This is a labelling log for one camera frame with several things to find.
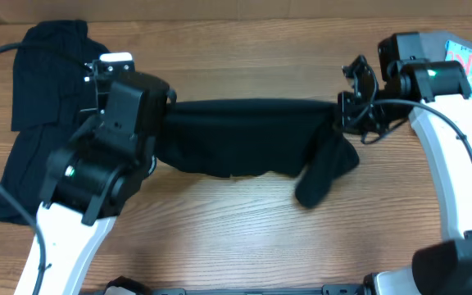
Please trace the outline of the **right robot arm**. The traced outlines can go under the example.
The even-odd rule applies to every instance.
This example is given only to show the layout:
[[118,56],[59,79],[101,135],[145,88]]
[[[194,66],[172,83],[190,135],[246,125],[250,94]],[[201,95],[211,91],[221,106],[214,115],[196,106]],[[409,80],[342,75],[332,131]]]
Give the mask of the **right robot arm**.
[[472,101],[469,66],[447,31],[397,33],[379,43],[381,75],[363,56],[343,67],[338,127],[383,138],[409,123],[424,149],[438,196],[442,242],[400,269],[367,275],[359,294],[472,294]]

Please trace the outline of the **black t-shirt with logo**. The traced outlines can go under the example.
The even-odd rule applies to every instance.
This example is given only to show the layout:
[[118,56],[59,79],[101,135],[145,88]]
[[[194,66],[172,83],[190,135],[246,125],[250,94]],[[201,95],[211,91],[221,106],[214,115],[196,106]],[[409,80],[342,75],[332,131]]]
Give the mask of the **black t-shirt with logo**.
[[157,139],[158,160],[219,178],[276,172],[299,179],[295,198],[319,205],[355,169],[356,149],[334,128],[334,103],[253,98],[178,102]]

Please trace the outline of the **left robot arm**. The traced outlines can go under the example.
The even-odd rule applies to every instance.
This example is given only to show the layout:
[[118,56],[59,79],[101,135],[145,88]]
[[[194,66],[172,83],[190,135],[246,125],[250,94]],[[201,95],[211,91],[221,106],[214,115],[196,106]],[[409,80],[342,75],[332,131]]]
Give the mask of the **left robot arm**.
[[154,149],[174,90],[131,60],[93,61],[97,108],[52,152],[18,294],[77,294],[126,201],[156,166]]

